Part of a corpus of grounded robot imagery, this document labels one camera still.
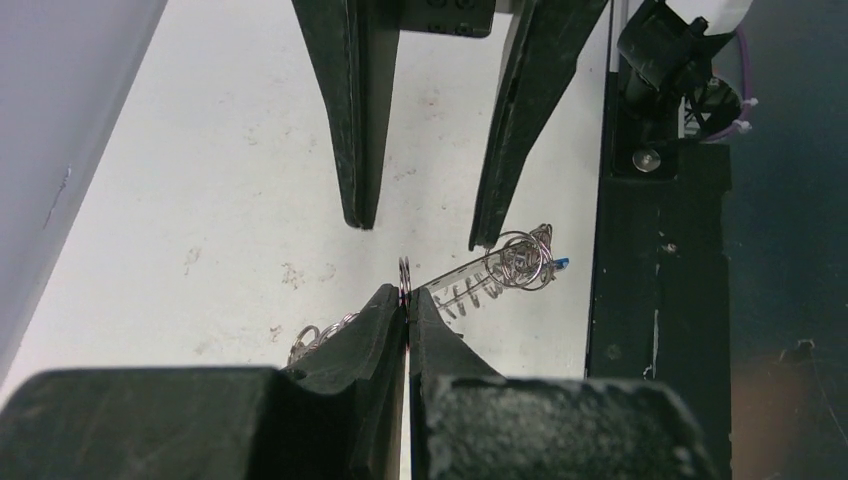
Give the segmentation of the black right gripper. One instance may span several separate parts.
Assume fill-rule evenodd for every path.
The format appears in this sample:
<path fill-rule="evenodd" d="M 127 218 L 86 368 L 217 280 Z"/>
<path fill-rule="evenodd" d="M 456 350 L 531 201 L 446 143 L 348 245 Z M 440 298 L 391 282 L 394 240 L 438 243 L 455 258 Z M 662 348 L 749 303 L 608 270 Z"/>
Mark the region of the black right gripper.
<path fill-rule="evenodd" d="M 502 233 L 527 158 L 607 5 L 604 0 L 295 1 L 327 112 L 346 224 L 374 228 L 400 28 L 485 38 L 496 13 L 513 14 L 469 233 L 468 248 L 474 249 L 494 246 Z"/>

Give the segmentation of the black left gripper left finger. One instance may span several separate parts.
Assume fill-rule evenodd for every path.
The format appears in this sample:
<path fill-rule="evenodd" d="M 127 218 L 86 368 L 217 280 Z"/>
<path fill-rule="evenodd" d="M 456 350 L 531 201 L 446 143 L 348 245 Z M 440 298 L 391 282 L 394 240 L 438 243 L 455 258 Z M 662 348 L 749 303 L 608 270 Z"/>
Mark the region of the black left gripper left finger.
<path fill-rule="evenodd" d="M 396 479 L 406 327 L 381 286 L 292 365 L 52 370 L 1 414 L 5 479 Z"/>

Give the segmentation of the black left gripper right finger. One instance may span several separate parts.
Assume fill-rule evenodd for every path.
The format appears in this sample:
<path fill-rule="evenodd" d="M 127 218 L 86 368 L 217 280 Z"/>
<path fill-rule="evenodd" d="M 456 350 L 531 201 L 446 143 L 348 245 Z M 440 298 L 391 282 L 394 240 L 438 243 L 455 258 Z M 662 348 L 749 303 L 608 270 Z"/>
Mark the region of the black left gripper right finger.
<path fill-rule="evenodd" d="M 654 382 L 501 375 L 443 321 L 407 307 L 416 479 L 715 479 L 682 399 Z"/>

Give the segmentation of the metal ring disc with keyrings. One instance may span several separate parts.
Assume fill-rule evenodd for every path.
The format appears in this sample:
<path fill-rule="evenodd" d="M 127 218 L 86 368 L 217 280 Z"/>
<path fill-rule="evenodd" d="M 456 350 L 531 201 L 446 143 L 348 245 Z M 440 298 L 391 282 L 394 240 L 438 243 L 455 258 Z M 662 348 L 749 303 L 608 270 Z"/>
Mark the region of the metal ring disc with keyrings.
<path fill-rule="evenodd" d="M 551 244 L 553 226 L 542 223 L 530 231 L 510 230 L 499 235 L 503 244 L 488 248 L 477 259 L 460 265 L 422 285 L 439 313 L 449 320 L 478 309 L 483 297 L 497 299 L 508 290 L 539 291 L 555 280 Z"/>

